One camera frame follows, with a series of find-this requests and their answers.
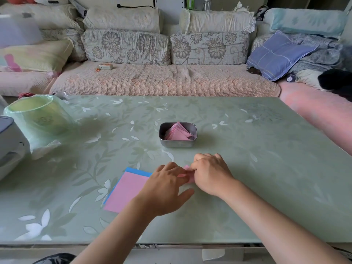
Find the stainless steel box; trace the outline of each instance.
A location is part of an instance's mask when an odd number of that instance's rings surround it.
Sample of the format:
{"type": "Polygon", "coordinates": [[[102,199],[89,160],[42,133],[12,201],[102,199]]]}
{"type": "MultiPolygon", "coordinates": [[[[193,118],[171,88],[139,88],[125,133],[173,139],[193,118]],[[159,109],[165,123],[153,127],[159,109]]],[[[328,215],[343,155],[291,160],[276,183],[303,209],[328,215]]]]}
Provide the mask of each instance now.
{"type": "Polygon", "coordinates": [[[170,129],[173,125],[176,124],[176,122],[164,122],[160,125],[160,128],[159,128],[159,139],[162,146],[167,148],[175,148],[175,147],[190,148],[194,146],[198,137],[196,125],[189,122],[180,122],[180,123],[190,134],[192,134],[192,137],[190,137],[190,141],[164,140],[165,133],[168,131],[168,129],[170,129]]]}

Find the blue plaid pillow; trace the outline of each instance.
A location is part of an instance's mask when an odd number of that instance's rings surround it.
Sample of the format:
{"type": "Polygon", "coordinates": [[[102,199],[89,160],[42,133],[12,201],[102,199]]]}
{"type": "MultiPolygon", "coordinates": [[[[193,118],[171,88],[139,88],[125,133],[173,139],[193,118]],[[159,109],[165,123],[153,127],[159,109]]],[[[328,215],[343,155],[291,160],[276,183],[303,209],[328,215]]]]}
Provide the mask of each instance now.
{"type": "Polygon", "coordinates": [[[284,76],[298,60],[316,48],[294,44],[278,30],[262,46],[251,53],[247,60],[247,66],[254,66],[262,72],[264,78],[275,81],[284,76]]]}

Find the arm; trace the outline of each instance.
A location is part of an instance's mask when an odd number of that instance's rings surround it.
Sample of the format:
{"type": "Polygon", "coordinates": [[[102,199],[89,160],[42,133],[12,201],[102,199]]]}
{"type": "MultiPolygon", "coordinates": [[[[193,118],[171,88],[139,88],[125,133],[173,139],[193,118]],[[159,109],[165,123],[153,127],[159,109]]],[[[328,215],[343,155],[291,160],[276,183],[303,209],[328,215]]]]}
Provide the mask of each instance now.
{"type": "Polygon", "coordinates": [[[191,168],[205,192],[223,199],[279,264],[347,264],[340,253],[234,179],[219,154],[197,154],[191,168]]]}
{"type": "Polygon", "coordinates": [[[150,176],[140,193],[71,264],[122,264],[138,238],[156,217],[179,209],[194,194],[188,189],[178,195],[189,177],[175,163],[162,165],[150,176]]]}

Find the person's left hand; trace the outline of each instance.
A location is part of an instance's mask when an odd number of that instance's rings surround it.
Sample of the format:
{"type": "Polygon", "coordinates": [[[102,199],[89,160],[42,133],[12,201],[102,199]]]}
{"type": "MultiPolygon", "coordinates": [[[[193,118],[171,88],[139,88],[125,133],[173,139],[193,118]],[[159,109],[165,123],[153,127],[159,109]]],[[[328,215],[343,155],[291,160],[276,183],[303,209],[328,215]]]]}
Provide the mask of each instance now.
{"type": "Polygon", "coordinates": [[[189,181],[187,171],[176,163],[159,166],[145,183],[137,195],[148,206],[155,216],[165,215],[178,210],[194,194],[194,189],[187,189],[178,195],[179,187],[189,181]]]}

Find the floral tablecloth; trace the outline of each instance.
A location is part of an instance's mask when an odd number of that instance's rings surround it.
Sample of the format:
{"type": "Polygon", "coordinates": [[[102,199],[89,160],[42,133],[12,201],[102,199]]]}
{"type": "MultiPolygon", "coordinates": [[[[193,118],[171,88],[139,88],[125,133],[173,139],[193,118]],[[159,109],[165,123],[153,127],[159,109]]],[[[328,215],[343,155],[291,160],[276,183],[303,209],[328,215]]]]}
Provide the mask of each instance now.
{"type": "MultiPolygon", "coordinates": [[[[0,182],[0,244],[84,244],[116,216],[103,202],[126,167],[152,172],[197,152],[220,153],[233,175],[327,242],[352,242],[352,159],[278,98],[70,96],[80,134],[0,182]],[[193,148],[164,148],[163,122],[191,122],[193,148]]],[[[196,185],[157,217],[140,244],[255,243],[220,199],[196,185]]]]}

